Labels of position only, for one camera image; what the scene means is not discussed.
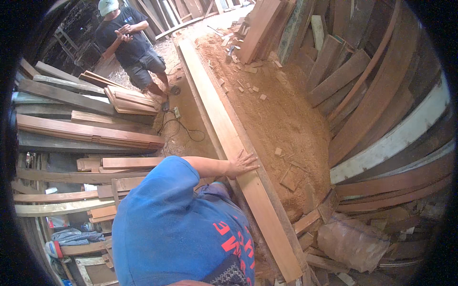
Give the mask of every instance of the white cap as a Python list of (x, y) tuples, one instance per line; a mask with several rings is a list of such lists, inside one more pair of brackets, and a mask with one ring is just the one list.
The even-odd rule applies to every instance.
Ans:
[(100, 15), (102, 15), (102, 17), (105, 17), (105, 15), (118, 8), (118, 0), (100, 0), (98, 2), (98, 10), (100, 11)]

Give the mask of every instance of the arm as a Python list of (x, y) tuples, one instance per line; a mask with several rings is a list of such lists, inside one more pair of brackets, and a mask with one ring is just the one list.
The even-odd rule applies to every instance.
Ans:
[(123, 35), (122, 33), (120, 33), (119, 31), (115, 31), (116, 33), (116, 40), (111, 44), (111, 46), (108, 47), (108, 49), (102, 54), (102, 57), (104, 59), (108, 59), (109, 57), (111, 57), (115, 51), (117, 50), (117, 48), (119, 47), (119, 45), (121, 45), (121, 43), (124, 41), (126, 43), (130, 42), (133, 37), (129, 35)]
[(119, 32), (121, 34), (132, 34), (134, 32), (143, 31), (146, 28), (148, 28), (148, 22), (144, 20), (135, 25), (125, 24), (121, 27), (121, 29), (119, 29)]
[(259, 168), (259, 165), (250, 166), (251, 163), (257, 160), (253, 157), (253, 153), (246, 156), (243, 155), (243, 149), (240, 150), (236, 158), (231, 160), (215, 160), (203, 157), (183, 157), (191, 166), (196, 169), (201, 178), (213, 176), (227, 176), (231, 180), (235, 180), (236, 176)]

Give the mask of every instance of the hand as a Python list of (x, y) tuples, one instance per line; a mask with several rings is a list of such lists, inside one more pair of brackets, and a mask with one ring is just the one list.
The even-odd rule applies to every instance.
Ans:
[(132, 33), (133, 30), (134, 30), (134, 27), (132, 27), (129, 24), (125, 24), (124, 26), (121, 27), (121, 29), (119, 29), (119, 32), (121, 34), (130, 34)]
[(124, 41), (126, 43), (130, 42), (133, 40), (133, 36), (129, 37), (129, 34), (124, 35), (123, 33), (119, 32), (118, 30), (114, 31), (116, 33), (116, 36), (118, 37), (119, 40)]
[(226, 176), (231, 180), (235, 180), (235, 177), (259, 168), (259, 165), (257, 164), (249, 166), (258, 159), (253, 156), (253, 153), (246, 156), (242, 156), (242, 154), (243, 149), (240, 150), (239, 154), (235, 158), (229, 159), (229, 170), (227, 171)]

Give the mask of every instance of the plastic bag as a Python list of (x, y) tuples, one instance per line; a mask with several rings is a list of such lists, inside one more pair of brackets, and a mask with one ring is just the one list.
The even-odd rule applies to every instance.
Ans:
[(329, 221), (318, 229), (318, 247), (350, 268), (372, 272), (388, 250), (389, 237), (344, 214), (334, 213)]

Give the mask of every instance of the man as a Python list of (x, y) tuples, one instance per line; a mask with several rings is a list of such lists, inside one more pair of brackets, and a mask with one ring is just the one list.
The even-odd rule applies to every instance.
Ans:
[[(167, 93), (179, 94), (180, 88), (169, 85), (163, 57), (156, 53), (141, 33), (148, 28), (147, 17), (131, 7), (119, 9), (118, 0), (100, 0), (98, 9), (104, 20), (95, 31), (95, 38), (97, 44), (106, 49), (102, 57), (108, 59), (115, 54), (132, 84), (142, 91), (160, 95), (162, 110), (168, 111)], [(154, 83), (148, 71), (158, 76), (166, 92)]]
[(236, 176), (259, 165), (253, 154), (227, 161), (165, 158), (121, 201), (112, 229), (121, 286), (254, 286), (248, 221), (224, 184), (193, 188), (200, 178)]

